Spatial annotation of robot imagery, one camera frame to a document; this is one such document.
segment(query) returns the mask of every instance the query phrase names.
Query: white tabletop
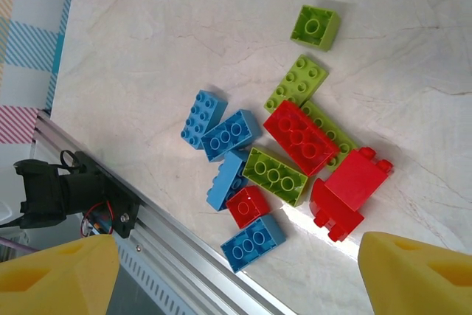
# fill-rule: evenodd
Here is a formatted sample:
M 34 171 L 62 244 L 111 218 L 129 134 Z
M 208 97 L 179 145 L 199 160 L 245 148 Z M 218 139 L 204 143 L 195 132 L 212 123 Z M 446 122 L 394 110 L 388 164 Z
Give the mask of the white tabletop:
M 340 13 L 328 53 L 289 40 L 302 4 Z M 472 0 L 72 0 L 52 118 L 220 252 L 237 226 L 205 202 L 218 164 L 180 138 L 184 121 L 212 89 L 224 117 L 262 124 L 302 53 L 330 72 L 312 100 L 395 172 L 342 243 L 308 203 L 266 194 L 288 239 L 244 272 L 297 313 L 364 314 L 364 232 L 472 252 Z

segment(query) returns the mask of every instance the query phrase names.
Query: red lego piece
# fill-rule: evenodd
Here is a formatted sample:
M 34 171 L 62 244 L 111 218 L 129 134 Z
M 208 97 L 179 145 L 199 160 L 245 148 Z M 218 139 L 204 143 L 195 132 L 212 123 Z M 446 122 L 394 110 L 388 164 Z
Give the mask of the red lego piece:
M 315 181 L 311 190 L 310 210 L 315 224 L 320 228 L 326 226 L 334 242 L 343 241 L 364 219 L 361 213 L 352 211 L 329 191 L 321 179 Z
M 365 203 L 389 177 L 389 171 L 393 168 L 387 160 L 375 163 L 374 156 L 375 150 L 372 148 L 352 150 L 324 183 L 353 211 Z
M 257 186 L 244 187 L 226 202 L 230 213 L 242 229 L 271 211 L 263 193 Z
M 290 101 L 283 101 L 264 127 L 308 176 L 318 173 L 339 153 L 336 144 Z

